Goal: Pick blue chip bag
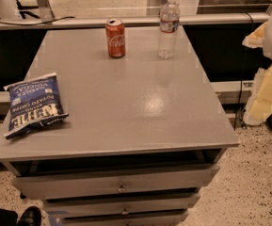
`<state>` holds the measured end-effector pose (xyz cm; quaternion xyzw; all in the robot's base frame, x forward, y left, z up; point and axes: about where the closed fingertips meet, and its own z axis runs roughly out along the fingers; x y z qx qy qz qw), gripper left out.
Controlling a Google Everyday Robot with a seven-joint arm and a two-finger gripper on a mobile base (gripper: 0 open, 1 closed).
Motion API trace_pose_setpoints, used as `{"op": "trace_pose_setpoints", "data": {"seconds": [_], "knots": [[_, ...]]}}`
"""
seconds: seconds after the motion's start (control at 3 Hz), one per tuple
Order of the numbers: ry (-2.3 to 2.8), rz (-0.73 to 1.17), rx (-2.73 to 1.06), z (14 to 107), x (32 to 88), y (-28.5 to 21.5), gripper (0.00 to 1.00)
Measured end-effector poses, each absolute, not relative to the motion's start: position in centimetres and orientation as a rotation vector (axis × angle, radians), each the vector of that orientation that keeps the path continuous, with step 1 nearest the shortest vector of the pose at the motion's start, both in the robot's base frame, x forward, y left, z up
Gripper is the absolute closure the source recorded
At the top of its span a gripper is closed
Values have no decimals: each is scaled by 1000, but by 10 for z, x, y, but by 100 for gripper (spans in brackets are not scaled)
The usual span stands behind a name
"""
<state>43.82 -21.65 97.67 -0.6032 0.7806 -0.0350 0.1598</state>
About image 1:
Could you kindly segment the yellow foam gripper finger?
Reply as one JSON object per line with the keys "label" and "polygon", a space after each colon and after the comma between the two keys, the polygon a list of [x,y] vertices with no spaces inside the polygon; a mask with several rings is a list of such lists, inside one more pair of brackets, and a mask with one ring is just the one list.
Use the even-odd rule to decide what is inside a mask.
{"label": "yellow foam gripper finger", "polygon": [[251,96],[245,106],[243,121],[247,125],[260,125],[272,114],[272,65],[260,68],[255,74]]}
{"label": "yellow foam gripper finger", "polygon": [[253,32],[251,32],[248,36],[242,41],[242,44],[247,48],[262,48],[264,45],[264,29],[266,26],[266,22],[258,26]]}

